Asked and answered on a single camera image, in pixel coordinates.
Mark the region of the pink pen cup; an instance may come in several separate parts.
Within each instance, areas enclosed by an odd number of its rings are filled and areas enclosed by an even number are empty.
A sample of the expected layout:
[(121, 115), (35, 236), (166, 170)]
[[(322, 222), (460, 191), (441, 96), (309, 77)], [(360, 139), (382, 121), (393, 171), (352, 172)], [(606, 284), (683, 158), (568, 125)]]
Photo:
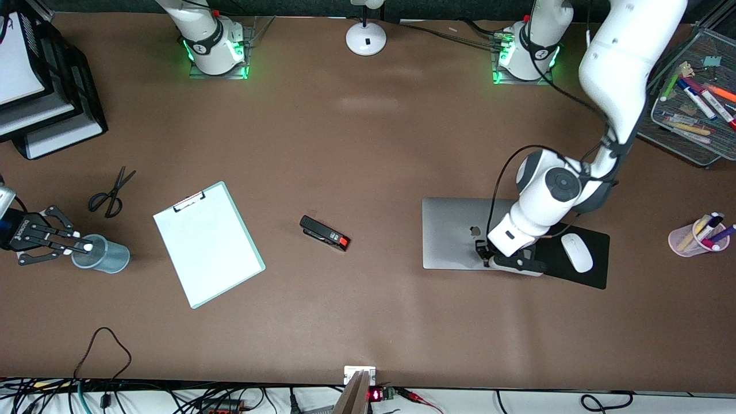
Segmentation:
[[(699, 256), (701, 254), (707, 254), (708, 252), (721, 252), (721, 251), (725, 251), (725, 249), (727, 249), (728, 246), (730, 246), (731, 239), (733, 238), (733, 234), (731, 234), (731, 236), (729, 236), (728, 238), (722, 239), (720, 242), (718, 242), (718, 244), (721, 246), (721, 250), (720, 251), (707, 251), (707, 249), (705, 249), (704, 247), (700, 246), (699, 242), (697, 242), (696, 239), (692, 242), (692, 244), (690, 244), (688, 246), (688, 249), (686, 249), (686, 251), (684, 251), (684, 252), (679, 251), (679, 249), (677, 248), (679, 242), (688, 233), (689, 229), (691, 228), (691, 226), (693, 224), (694, 223), (692, 223), (692, 224), (690, 224), (688, 226), (685, 226), (685, 227), (676, 229), (676, 230), (672, 231), (669, 234), (669, 236), (668, 236), (668, 244), (669, 244), (669, 247), (678, 256), (689, 258), (689, 257), (693, 257), (693, 256)], [(726, 229), (726, 226), (720, 223), (720, 225), (717, 228), (715, 228), (715, 230), (712, 233), (710, 233), (709, 236), (707, 236), (707, 239), (711, 238), (715, 234), (717, 234), (717, 233), (719, 233), (719, 232), (721, 232), (721, 231), (723, 231), (725, 229)]]

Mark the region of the yellow marker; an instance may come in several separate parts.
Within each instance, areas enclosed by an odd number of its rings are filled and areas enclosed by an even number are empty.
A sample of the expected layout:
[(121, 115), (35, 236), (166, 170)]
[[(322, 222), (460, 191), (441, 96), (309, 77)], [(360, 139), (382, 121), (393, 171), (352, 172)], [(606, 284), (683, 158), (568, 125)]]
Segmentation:
[(691, 228), (689, 229), (688, 233), (681, 239), (679, 242), (677, 248), (679, 251), (684, 252), (686, 249), (688, 249), (688, 246), (692, 244), (692, 242), (696, 239), (697, 234), (704, 228), (707, 223), (710, 222), (710, 216), (709, 217), (702, 217), (700, 220), (697, 220), (696, 223), (694, 223)]

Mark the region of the black connector block red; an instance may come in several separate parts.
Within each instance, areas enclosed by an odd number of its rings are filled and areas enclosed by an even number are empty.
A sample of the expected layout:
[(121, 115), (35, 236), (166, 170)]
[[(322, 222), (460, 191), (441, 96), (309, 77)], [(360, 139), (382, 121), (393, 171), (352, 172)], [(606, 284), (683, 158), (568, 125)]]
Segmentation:
[(233, 398), (206, 398), (197, 404), (198, 414), (242, 414), (244, 401)]

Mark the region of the silver laptop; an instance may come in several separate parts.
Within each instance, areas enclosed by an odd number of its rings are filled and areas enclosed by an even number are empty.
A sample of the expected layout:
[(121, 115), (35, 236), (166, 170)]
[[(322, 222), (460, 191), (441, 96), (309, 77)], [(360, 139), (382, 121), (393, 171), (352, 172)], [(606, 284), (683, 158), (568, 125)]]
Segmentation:
[(484, 267), (476, 241), (484, 242), (492, 200), (429, 197), (421, 201), (423, 267), (434, 270), (501, 270)]

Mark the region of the black scissors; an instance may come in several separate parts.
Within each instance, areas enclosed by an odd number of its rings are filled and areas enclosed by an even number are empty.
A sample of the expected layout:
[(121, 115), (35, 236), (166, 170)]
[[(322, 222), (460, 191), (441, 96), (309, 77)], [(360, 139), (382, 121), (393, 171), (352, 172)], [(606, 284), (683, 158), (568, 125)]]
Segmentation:
[(122, 200), (118, 196), (119, 191), (125, 186), (125, 184), (136, 175), (137, 171), (132, 170), (131, 173), (126, 174), (126, 167), (121, 167), (118, 176), (115, 180), (113, 188), (108, 192), (99, 192), (90, 197), (89, 203), (87, 204), (87, 210), (89, 212), (97, 212), (106, 202), (108, 203), (107, 209), (103, 216), (106, 219), (112, 219), (116, 217), (122, 210)]

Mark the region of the white computer mouse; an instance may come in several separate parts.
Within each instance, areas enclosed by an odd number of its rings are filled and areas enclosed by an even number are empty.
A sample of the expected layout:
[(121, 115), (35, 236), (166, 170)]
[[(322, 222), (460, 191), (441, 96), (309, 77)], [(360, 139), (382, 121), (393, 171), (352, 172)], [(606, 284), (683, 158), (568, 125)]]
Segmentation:
[(563, 251), (567, 254), (570, 264), (578, 273), (586, 273), (592, 270), (594, 262), (591, 251), (584, 239), (576, 233), (566, 233), (561, 236)]

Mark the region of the black mesh desk tray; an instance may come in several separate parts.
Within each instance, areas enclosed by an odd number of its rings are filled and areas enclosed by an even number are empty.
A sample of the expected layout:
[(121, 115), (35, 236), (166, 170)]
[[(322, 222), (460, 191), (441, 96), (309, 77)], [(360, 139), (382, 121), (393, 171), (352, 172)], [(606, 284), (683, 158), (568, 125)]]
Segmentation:
[[(705, 56), (722, 56), (721, 66), (704, 67), (702, 60)], [(654, 76), (647, 85), (649, 103), (639, 134), (646, 141), (700, 167), (710, 167), (720, 159), (736, 162), (736, 131), (730, 128), (705, 99), (702, 98), (716, 113), (716, 120), (708, 120), (678, 85), (666, 102), (659, 101), (667, 81), (679, 71), (679, 66), (684, 61), (691, 63), (696, 71), (693, 79), (700, 85), (709, 83), (736, 93), (736, 40), (707, 28), (697, 28), (686, 41), (668, 53), (655, 69)], [(713, 94), (736, 119), (736, 103)], [(674, 128), (657, 114), (658, 111), (670, 111), (696, 118), (700, 123), (694, 126), (709, 129), (711, 134), (701, 136)]]

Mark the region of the white marker red cap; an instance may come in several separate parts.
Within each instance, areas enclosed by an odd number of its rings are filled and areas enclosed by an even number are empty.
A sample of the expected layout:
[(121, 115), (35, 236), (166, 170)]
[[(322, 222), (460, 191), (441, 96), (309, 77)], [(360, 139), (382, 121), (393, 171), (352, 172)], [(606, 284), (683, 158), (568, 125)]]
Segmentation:
[(715, 111), (721, 116), (721, 118), (723, 118), (723, 120), (725, 120), (726, 123), (728, 123), (733, 131), (736, 131), (736, 119), (728, 110), (726, 110), (725, 106), (715, 98), (715, 95), (710, 92), (707, 87), (700, 85), (692, 78), (685, 78), (684, 81), (686, 81), (689, 86), (691, 86), (703, 99), (705, 99), (706, 102), (708, 102), (708, 104), (710, 104), (713, 109), (715, 109)]

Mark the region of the black mouse pad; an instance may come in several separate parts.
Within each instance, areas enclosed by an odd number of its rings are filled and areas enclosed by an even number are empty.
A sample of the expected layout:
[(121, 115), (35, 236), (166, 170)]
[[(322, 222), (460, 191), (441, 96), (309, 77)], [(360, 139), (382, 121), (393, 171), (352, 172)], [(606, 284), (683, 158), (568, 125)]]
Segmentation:
[(592, 231), (575, 225), (559, 223), (550, 230), (553, 234), (564, 230), (563, 234), (576, 234), (586, 244), (592, 257), (592, 269), (579, 273), (574, 269), (562, 245), (562, 236), (552, 239), (539, 239), (535, 243), (535, 260), (543, 262), (547, 270), (545, 275), (553, 278), (572, 281), (578, 285), (605, 289), (609, 270), (609, 252), (611, 238), (606, 233)]

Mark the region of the light blue mesh cup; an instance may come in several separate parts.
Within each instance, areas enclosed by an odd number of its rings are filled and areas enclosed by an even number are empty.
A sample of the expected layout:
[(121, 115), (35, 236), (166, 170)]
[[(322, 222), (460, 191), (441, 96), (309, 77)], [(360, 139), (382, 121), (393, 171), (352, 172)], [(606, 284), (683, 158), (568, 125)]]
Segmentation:
[(84, 237), (91, 244), (91, 249), (74, 251), (71, 254), (72, 262), (79, 269), (97, 270), (107, 274), (121, 272), (131, 259), (131, 252), (116, 242), (106, 239), (100, 234), (89, 234)]

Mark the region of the white marker black cap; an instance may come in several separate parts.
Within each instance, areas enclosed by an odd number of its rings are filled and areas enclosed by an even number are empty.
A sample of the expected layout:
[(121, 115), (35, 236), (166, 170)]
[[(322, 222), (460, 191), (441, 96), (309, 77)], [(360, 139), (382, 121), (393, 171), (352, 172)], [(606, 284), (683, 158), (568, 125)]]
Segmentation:
[(712, 233), (715, 228), (717, 228), (720, 223), (722, 223), (723, 218), (723, 214), (713, 212), (708, 216), (707, 219), (702, 219), (696, 224), (696, 228), (693, 233), (694, 238), (697, 241), (702, 241), (703, 239), (706, 239), (707, 236), (709, 236), (710, 233)]

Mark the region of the black stacked document tray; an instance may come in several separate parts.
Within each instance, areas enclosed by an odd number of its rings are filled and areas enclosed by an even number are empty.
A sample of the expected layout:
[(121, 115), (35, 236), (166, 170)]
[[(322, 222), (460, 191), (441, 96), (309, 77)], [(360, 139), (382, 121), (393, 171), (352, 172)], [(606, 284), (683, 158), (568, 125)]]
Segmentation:
[(31, 66), (45, 86), (45, 90), (2, 105), (0, 109), (32, 101), (53, 92), (59, 93), (73, 103), (75, 109), (62, 116), (55, 116), (51, 120), (37, 123), (26, 131), (12, 133), (10, 140), (0, 142), (0, 144), (10, 142), (19, 152), (18, 145), (21, 144), (21, 139), (26, 134), (81, 114), (86, 114), (103, 125), (105, 131), (100, 135), (106, 133), (108, 124), (85, 54), (64, 39), (62, 34), (35, 8), (35, 0), (0, 0), (0, 42), (3, 40), (7, 18), (13, 12), (20, 16)]

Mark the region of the white mounting plate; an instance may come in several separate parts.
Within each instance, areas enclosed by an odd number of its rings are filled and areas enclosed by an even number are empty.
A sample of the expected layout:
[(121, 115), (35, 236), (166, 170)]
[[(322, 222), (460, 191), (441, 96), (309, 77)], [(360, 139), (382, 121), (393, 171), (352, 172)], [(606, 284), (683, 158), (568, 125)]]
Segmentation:
[(369, 373), (369, 381), (370, 381), (370, 387), (376, 386), (376, 367), (374, 366), (366, 366), (366, 365), (346, 365), (344, 367), (344, 375), (343, 375), (343, 385), (348, 385), (349, 381), (352, 379), (352, 377), (360, 372), (368, 372)]

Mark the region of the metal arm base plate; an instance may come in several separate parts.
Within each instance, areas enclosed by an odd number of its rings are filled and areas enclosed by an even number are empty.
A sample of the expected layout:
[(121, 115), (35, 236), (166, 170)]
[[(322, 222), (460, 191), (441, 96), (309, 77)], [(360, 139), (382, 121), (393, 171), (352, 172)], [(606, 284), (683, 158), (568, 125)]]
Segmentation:
[(515, 40), (515, 32), (510, 26), (495, 32), (493, 44), (499, 47), (498, 50), (491, 52), (495, 84), (544, 85), (547, 82), (539, 75), (539, 71), (545, 69), (545, 76), (552, 78), (555, 58), (561, 49), (557, 44), (531, 54)]
[(189, 77), (192, 79), (247, 79), (250, 70), (253, 28), (242, 26), (225, 18), (223, 36), (208, 49), (189, 40), (181, 40), (191, 61)]

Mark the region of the orange marker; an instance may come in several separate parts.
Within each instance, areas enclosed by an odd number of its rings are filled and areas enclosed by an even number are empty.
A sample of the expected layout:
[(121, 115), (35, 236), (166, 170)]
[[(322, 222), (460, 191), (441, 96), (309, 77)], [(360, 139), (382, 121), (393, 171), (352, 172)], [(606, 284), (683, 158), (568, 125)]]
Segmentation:
[(733, 102), (734, 104), (736, 104), (736, 93), (728, 91), (728, 89), (723, 89), (722, 87), (719, 87), (719, 86), (713, 86), (709, 83), (705, 83), (704, 88), (722, 97), (723, 99), (726, 99), (729, 102)]

